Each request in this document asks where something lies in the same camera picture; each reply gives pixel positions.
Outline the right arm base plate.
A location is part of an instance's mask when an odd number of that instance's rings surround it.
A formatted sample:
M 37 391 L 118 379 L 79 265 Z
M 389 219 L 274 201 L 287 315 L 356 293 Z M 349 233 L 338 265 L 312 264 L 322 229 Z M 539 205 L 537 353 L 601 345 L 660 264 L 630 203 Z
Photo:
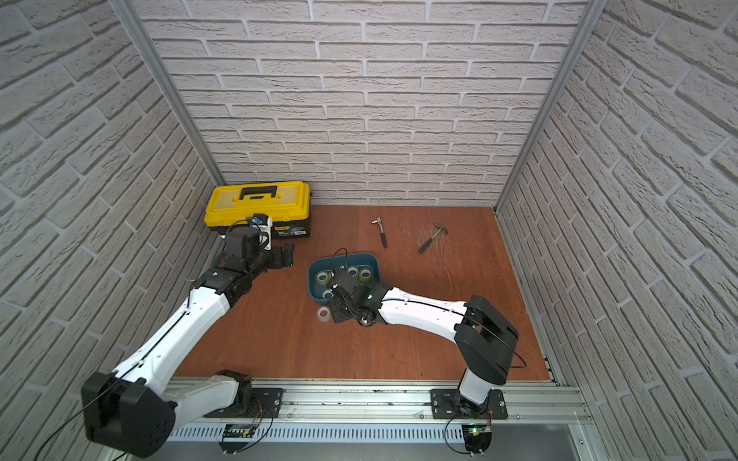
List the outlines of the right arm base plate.
M 461 396 L 459 390 L 430 390 L 432 416 L 436 420 L 451 418 L 484 419 L 494 421 L 507 420 L 507 403 L 501 390 L 493 389 L 487 394 L 483 403 L 473 403 Z

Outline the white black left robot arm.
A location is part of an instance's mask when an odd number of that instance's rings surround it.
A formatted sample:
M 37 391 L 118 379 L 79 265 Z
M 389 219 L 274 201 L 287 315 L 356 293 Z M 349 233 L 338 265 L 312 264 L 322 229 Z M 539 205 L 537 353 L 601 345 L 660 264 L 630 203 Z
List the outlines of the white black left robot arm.
M 294 246 L 271 242 L 257 227 L 238 227 L 224 236 L 215 266 L 194 282 L 175 313 L 113 372 L 96 372 L 81 389 L 88 441 L 139 458 L 154 454 L 170 434 L 198 418 L 261 417 L 251 378 L 222 371 L 173 393 L 166 388 L 205 333 L 268 270 L 292 267 Z

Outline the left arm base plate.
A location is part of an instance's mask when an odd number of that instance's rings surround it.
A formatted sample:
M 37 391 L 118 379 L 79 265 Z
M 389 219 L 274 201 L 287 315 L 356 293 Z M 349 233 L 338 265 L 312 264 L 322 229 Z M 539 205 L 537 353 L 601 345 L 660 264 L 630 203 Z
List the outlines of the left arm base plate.
M 252 418 L 263 413 L 264 418 L 278 419 L 284 399 L 284 388 L 257 387 L 252 390 Z

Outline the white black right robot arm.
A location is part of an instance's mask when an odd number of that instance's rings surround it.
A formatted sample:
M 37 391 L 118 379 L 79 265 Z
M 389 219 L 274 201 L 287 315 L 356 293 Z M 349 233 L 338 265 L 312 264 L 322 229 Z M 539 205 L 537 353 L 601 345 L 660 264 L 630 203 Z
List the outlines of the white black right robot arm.
M 416 328 L 457 346 L 466 368 L 451 397 L 453 416 L 485 418 L 490 394 L 507 383 L 513 361 L 522 358 L 516 351 L 518 330 L 484 297 L 439 301 L 383 282 L 364 284 L 346 268 L 330 272 L 327 281 L 334 322 Z

